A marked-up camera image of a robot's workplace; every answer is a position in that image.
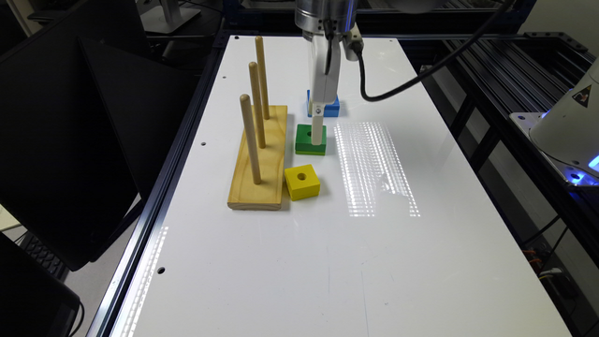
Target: green block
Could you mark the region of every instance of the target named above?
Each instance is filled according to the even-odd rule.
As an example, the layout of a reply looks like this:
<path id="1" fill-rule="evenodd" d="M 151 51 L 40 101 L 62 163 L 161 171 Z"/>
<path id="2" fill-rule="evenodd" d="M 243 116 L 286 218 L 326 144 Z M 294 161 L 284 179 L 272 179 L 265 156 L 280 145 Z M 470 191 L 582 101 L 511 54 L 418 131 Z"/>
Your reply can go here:
<path id="1" fill-rule="evenodd" d="M 317 154 L 325 155 L 327 149 L 327 127 L 323 125 L 322 143 L 312 145 L 312 126 L 298 125 L 296 132 L 296 154 Z"/>
<path id="2" fill-rule="evenodd" d="M 298 150 L 296 150 L 296 154 L 325 155 L 325 153 L 318 153 L 318 152 L 312 152 L 312 151 L 298 151 Z"/>

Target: keyboard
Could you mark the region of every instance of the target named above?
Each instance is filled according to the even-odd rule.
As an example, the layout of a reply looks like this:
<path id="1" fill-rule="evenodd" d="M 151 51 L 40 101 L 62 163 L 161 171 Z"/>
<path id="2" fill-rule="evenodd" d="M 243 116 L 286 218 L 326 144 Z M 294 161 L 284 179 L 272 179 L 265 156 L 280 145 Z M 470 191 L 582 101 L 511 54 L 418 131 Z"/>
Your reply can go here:
<path id="1" fill-rule="evenodd" d="M 38 240 L 35 235 L 27 232 L 19 246 L 52 276 L 62 280 L 66 271 L 65 264 Z"/>

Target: blue block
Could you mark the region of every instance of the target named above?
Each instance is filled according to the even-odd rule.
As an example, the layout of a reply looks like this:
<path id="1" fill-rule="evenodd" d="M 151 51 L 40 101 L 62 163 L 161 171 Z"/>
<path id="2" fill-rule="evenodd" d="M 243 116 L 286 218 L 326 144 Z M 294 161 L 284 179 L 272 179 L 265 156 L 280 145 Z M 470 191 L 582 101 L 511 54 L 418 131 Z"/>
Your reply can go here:
<path id="1" fill-rule="evenodd" d="M 310 90 L 308 90 L 308 117 L 312 117 L 310 113 Z M 333 104 L 325 106 L 325 117 L 339 117 L 339 97 L 335 97 Z"/>

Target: monitor screen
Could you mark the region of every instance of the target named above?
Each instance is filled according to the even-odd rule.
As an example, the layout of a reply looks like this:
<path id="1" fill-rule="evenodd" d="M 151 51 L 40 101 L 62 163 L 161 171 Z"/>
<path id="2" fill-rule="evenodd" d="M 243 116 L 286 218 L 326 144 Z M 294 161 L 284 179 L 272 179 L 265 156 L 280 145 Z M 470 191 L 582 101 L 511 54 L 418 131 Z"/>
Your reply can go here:
<path id="1" fill-rule="evenodd" d="M 0 204 L 72 271 L 138 193 L 81 38 L 150 55 L 133 0 L 87 0 L 0 56 Z"/>

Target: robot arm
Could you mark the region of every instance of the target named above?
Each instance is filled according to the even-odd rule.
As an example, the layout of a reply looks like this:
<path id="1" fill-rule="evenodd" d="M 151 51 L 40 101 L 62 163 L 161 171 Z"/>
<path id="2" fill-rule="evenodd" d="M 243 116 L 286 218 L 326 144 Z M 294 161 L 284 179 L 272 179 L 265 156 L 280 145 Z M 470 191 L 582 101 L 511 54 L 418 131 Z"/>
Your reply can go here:
<path id="1" fill-rule="evenodd" d="M 599 62 L 529 132 L 548 156 L 599 178 Z"/>
<path id="2" fill-rule="evenodd" d="M 395 8 L 409 13 L 431 10 L 447 0 L 389 0 Z M 343 41 L 345 57 L 357 61 L 351 46 L 363 43 L 356 27 L 358 0 L 296 0 L 296 25 L 312 43 L 310 69 L 310 102 L 312 114 L 312 144 L 322 142 L 325 106 L 335 101 L 341 49 Z"/>

